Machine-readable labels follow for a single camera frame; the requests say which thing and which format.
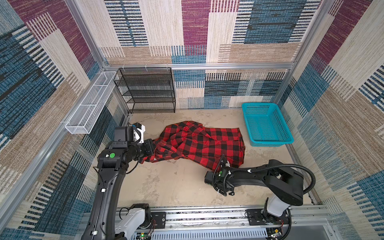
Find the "red black plaid shirt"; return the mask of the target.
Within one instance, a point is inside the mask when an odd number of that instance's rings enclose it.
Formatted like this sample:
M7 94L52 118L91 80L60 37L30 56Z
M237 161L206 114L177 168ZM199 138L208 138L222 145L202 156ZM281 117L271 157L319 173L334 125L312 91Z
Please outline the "red black plaid shirt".
M239 128L207 128L195 121L166 126L154 144L154 154L141 164L187 159L214 170L225 156L231 166L238 168L244 163L246 151Z

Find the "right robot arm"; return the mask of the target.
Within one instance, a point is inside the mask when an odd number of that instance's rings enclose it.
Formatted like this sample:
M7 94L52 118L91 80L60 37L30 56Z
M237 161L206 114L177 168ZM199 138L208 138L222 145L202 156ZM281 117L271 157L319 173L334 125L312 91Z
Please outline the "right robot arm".
M245 216L250 225L283 225L290 222L289 207L303 204L303 196L313 189L316 177L310 169L297 164L269 160L259 167L234 168L223 157L213 171L206 173L205 183L225 197L233 196L240 186L268 188L274 196L266 200L263 209L247 210Z

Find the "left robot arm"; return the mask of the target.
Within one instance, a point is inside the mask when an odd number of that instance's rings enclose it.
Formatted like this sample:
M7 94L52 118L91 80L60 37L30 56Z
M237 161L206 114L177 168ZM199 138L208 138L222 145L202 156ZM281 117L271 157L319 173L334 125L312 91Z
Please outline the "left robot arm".
M90 218L82 235L83 240L128 240L140 227L152 224L148 204L136 204L127 215L116 222L116 212L122 183L131 161L139 162L155 151L152 139L143 143L112 142L98 156L98 184Z

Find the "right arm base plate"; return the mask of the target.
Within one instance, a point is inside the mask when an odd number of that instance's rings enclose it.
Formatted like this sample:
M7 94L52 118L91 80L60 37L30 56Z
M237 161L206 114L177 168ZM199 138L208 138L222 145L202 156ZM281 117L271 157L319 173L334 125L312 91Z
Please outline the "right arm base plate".
M263 209L247 209L244 216L248 219L250 226L266 226L266 225L288 225L290 217L287 211L284 211L280 217L270 215L265 217Z

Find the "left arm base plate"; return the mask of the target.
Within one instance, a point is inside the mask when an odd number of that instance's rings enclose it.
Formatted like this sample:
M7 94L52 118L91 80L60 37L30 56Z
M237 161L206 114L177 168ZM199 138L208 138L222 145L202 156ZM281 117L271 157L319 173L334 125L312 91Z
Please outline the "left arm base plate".
M151 212L150 229L165 229L167 220L166 212Z

